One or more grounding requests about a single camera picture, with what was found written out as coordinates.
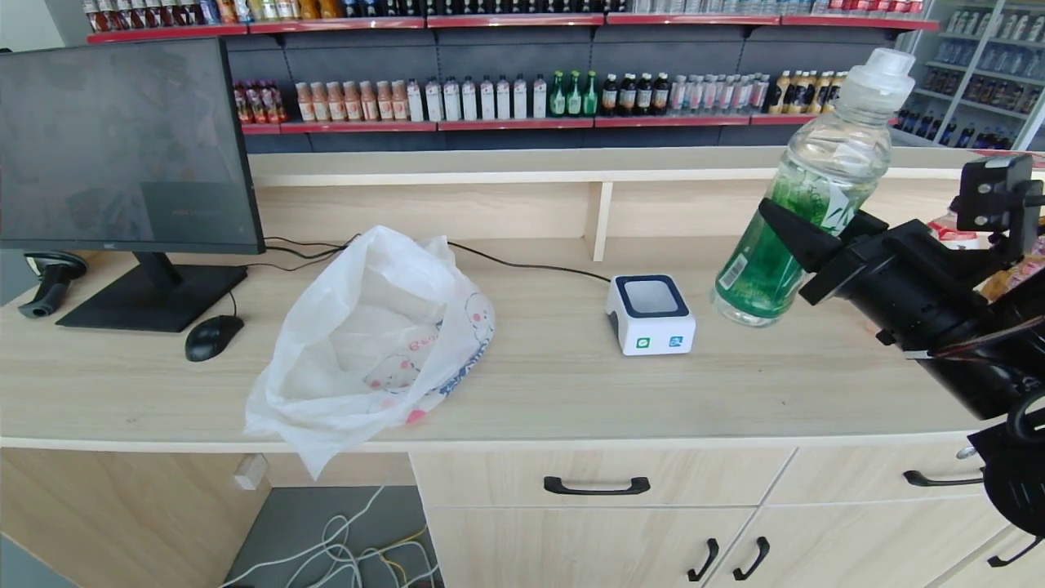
green liquid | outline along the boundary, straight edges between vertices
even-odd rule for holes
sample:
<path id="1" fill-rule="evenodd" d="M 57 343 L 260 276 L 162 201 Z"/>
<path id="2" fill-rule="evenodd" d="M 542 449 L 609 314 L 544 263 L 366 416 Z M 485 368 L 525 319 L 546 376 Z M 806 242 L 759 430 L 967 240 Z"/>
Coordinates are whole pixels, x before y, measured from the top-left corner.
<path id="1" fill-rule="evenodd" d="M 877 181 L 828 178 L 785 158 L 766 197 L 837 235 L 870 195 Z M 805 272 L 756 211 L 744 235 L 715 278 L 713 304 L 738 323 L 772 325 L 794 303 Z"/>

bottle cap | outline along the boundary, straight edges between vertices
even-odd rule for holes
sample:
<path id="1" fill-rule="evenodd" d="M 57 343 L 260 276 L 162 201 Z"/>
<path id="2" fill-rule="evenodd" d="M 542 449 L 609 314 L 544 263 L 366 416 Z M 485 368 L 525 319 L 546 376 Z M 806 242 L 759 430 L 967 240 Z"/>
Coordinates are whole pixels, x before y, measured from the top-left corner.
<path id="1" fill-rule="evenodd" d="M 914 89 L 914 79 L 908 75 L 913 65 L 914 55 L 879 47 L 872 51 L 867 63 L 850 71 L 838 90 L 839 100 L 895 111 L 904 105 Z"/>

floor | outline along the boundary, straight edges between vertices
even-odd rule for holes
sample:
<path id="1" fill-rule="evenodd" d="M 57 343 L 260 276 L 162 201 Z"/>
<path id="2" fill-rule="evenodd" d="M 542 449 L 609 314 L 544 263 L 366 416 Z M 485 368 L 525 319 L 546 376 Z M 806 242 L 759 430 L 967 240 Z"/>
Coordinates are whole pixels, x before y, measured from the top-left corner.
<path id="1" fill-rule="evenodd" d="M 19 296 L 36 282 L 22 255 L 18 251 L 0 250 L 0 305 Z M 330 517 L 343 514 L 351 517 L 366 505 L 374 488 L 356 489 L 277 489 L 265 501 L 261 513 L 248 535 L 232 566 L 229 580 L 247 571 L 251 566 L 276 559 L 283 559 L 322 540 L 323 525 Z M 424 526 L 424 515 L 417 489 L 390 487 L 381 491 L 370 511 L 351 527 L 348 545 L 356 557 L 367 547 L 384 547 L 410 537 Z M 420 541 L 426 546 L 429 560 L 435 555 L 427 534 Z M 403 547 L 389 554 L 411 578 L 426 571 L 420 552 Z M 269 566 L 255 571 L 237 586 L 252 588 L 284 588 L 287 581 L 307 556 L 299 561 Z M 295 581 L 294 587 L 307 586 L 322 578 L 330 560 L 317 558 Z M 386 567 L 376 559 L 365 561 L 364 588 L 395 588 L 397 584 Z M 327 585 L 352 586 L 348 570 L 342 571 Z M 46 565 L 26 554 L 10 541 L 0 542 L 0 586 L 4 588 L 73 588 L 72 584 L 51 571 Z M 414 585 L 420 588 L 421 583 Z"/>

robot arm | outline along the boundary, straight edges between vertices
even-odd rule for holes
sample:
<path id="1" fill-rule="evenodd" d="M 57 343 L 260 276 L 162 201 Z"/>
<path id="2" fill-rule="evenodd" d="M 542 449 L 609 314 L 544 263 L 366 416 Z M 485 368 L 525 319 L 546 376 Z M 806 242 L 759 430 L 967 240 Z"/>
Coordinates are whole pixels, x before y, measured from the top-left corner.
<path id="1" fill-rule="evenodd" d="M 986 250 L 951 250 L 919 220 L 893 228 L 864 212 L 838 236 L 770 199 L 759 211 L 813 276 L 811 305 L 849 301 L 980 420 L 1005 422 L 969 437 L 983 486 L 1017 527 L 1045 536 L 1045 271 L 993 304 L 975 287 L 1019 261 L 1038 238 L 1042 182 L 1029 155 L 967 163 L 955 198 L 958 228 L 991 232 Z"/>

monitor stand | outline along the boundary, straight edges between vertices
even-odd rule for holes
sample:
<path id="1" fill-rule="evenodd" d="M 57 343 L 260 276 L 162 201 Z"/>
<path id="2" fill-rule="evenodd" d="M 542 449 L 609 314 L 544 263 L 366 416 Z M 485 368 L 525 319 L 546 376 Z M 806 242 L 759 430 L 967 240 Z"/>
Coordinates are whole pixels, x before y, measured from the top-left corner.
<path id="1" fill-rule="evenodd" d="M 180 333 L 247 277 L 239 265 L 176 265 L 163 253 L 135 253 L 138 265 L 57 325 Z"/>

